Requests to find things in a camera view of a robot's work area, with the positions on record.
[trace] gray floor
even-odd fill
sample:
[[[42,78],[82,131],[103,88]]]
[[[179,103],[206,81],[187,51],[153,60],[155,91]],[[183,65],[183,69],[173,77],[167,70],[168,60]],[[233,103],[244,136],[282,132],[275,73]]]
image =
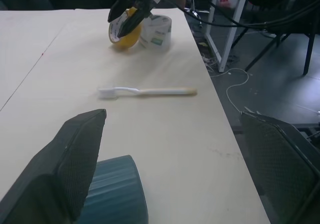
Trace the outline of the gray floor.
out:
[[[219,16],[215,21],[224,22]],[[220,52],[227,32],[227,28],[212,27],[211,36]],[[270,40],[250,30],[231,52],[238,61],[229,64],[228,68],[244,69]],[[309,73],[302,76],[308,40],[303,34],[293,34],[280,47],[272,48],[258,61],[249,71],[249,81],[229,90],[229,96],[238,109],[245,111],[244,107],[247,107],[253,112],[258,111],[292,124],[320,122],[317,113],[320,110],[320,36],[314,42]],[[225,93],[229,86],[245,81],[246,75],[241,71],[230,73],[212,78],[212,82],[230,125],[238,126],[239,113]]]

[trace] white toothbrush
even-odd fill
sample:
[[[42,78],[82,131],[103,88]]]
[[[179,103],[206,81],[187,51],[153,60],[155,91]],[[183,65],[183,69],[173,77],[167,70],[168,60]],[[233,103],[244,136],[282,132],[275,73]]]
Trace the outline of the white toothbrush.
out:
[[[134,95],[196,95],[195,88],[155,88],[137,89],[126,87],[98,88],[100,98],[116,98],[118,91],[128,91]]]

